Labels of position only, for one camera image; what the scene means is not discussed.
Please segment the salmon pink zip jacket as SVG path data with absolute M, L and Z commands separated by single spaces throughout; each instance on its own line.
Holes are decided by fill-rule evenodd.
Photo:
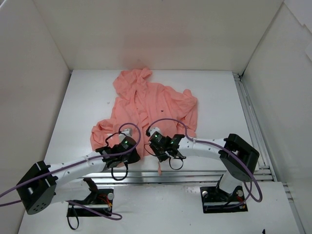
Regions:
M 152 125 L 169 137 L 175 134 L 188 133 L 196 136 L 197 98 L 189 89 L 178 92 L 170 86 L 150 82 L 152 71 L 148 68 L 121 71 L 113 82 L 117 94 L 110 118 L 99 121 L 91 130 L 90 142 L 93 150 L 119 142 L 114 134 L 119 127 L 128 122 L 133 127 L 133 137 L 141 132 L 137 147 L 143 160 L 149 156 L 150 147 L 145 131 Z

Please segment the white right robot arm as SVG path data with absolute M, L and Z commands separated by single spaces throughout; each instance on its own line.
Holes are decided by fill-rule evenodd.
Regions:
M 167 159 L 185 160 L 189 156 L 197 156 L 220 160 L 226 173 L 216 188 L 216 196 L 222 201 L 233 196 L 236 187 L 242 183 L 254 183 L 261 194 L 260 187 L 254 177 L 259 152 L 236 134 L 226 138 L 203 140 L 191 139 L 187 135 L 176 134 L 173 137 L 163 136 L 158 128 L 148 131 L 149 146 L 159 161 Z

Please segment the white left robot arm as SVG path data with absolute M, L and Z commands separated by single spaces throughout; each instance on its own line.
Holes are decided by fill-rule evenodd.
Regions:
M 87 178 L 91 173 L 100 173 L 124 165 L 136 163 L 140 156 L 137 142 L 130 136 L 113 147 L 96 149 L 77 160 L 46 164 L 39 161 L 18 182 L 17 192 L 29 215 L 37 214 L 50 204 L 73 201 L 76 204 L 95 203 L 100 192 L 95 182 Z

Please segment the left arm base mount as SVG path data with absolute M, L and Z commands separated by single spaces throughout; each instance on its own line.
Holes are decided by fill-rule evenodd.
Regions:
M 89 186 L 89 193 L 83 200 L 74 200 L 74 202 L 84 205 L 102 215 L 112 216 L 113 211 L 113 188 L 98 188 L 91 178 L 84 178 L 84 182 Z M 77 230 L 79 227 L 79 217 L 95 217 L 94 214 L 80 206 L 69 204 L 67 210 L 67 223 L 71 230 Z

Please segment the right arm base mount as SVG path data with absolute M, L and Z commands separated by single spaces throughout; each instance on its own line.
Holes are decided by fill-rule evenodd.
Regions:
M 235 180 L 232 191 L 226 192 L 220 188 L 224 175 L 215 186 L 200 187 L 202 210 L 204 214 L 247 212 L 248 207 L 244 195 L 242 182 Z

